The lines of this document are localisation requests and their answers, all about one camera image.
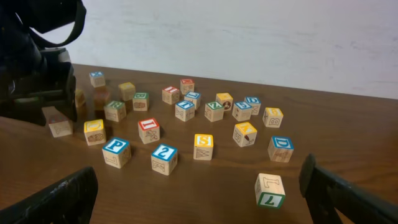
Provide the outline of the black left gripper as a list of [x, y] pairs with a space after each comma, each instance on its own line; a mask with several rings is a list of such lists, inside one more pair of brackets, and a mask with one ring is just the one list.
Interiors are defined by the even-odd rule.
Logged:
[[44, 126], [49, 119], [42, 108], [53, 106], [76, 122], [76, 78], [68, 50], [46, 49], [41, 53], [47, 62], [43, 75], [12, 78], [1, 69], [1, 116]]

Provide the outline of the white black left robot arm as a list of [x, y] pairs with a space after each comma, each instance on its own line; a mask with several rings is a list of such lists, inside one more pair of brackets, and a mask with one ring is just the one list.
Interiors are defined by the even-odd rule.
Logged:
[[76, 78], [65, 46], [85, 25], [82, 0], [1, 1], [1, 116], [46, 125], [55, 107], [76, 121]]

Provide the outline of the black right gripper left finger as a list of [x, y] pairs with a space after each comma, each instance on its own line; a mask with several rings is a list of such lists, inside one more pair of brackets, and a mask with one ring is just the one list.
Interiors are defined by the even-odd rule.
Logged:
[[98, 193], [94, 168], [85, 167], [1, 210], [1, 223], [89, 223]]

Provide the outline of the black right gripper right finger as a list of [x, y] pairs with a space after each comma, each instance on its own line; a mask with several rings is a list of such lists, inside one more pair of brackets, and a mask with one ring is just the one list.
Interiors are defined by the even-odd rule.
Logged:
[[337, 212], [354, 223], [397, 223], [396, 205], [322, 168], [313, 154], [305, 158], [298, 180], [314, 223], [341, 223]]

